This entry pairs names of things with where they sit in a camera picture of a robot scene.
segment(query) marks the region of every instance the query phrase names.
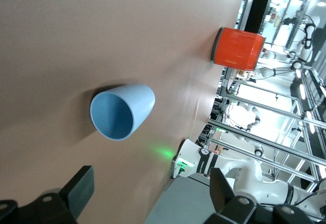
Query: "orange cup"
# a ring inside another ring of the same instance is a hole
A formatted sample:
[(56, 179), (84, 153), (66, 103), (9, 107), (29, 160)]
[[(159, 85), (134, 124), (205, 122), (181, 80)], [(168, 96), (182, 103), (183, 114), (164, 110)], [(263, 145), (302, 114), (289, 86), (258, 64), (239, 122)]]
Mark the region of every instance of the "orange cup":
[(259, 34), (223, 27), (212, 51), (212, 61), (233, 69), (255, 69), (265, 38)]

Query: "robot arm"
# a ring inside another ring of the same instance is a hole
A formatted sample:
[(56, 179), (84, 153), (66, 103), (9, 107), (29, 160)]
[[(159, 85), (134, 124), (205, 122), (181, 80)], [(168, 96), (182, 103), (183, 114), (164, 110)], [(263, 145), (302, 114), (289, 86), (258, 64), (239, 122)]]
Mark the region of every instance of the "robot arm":
[(311, 193), (284, 181), (265, 182), (262, 180), (262, 170), (258, 161), (249, 158), (235, 160), (212, 153), (185, 140), (172, 162), (171, 178), (188, 177), (198, 173), (209, 176), (211, 168), (220, 168), (223, 175), (233, 178), (233, 190), (257, 203), (269, 205), (290, 204), (305, 211), (308, 215), (323, 219), (320, 209), (325, 206), (326, 191), (322, 186), (319, 194), (308, 197)]

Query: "screw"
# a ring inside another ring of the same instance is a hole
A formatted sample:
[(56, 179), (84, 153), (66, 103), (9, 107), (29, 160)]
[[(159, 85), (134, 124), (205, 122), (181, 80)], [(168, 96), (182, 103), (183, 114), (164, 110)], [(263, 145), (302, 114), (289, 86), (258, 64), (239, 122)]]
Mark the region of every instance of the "screw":
[(0, 204), (0, 210), (4, 210), (8, 207), (9, 205), (4, 203), (4, 204)]
[(246, 198), (239, 198), (238, 201), (243, 205), (248, 205), (250, 203)]
[(284, 213), (288, 214), (288, 215), (293, 215), (294, 214), (294, 210), (292, 210), (291, 208), (287, 207), (287, 206), (283, 206), (282, 210)]
[(52, 200), (52, 196), (46, 196), (42, 199), (43, 202), (49, 202)]

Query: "robot logo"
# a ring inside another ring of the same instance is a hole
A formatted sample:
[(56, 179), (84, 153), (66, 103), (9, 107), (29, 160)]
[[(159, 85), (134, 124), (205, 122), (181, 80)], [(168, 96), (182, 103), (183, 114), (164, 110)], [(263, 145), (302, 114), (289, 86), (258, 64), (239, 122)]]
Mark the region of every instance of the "robot logo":
[(209, 151), (208, 151), (207, 149), (202, 149), (201, 151), (202, 151), (202, 154), (203, 154), (203, 155), (207, 155), (207, 154), (209, 154)]

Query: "blue cup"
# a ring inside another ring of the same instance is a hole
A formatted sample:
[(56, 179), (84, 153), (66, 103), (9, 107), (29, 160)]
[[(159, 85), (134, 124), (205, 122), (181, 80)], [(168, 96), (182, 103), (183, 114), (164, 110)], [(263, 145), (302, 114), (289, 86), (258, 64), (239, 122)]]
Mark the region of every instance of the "blue cup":
[(125, 85), (97, 94), (90, 107), (95, 128), (105, 137), (130, 137), (152, 111), (154, 92), (146, 85)]

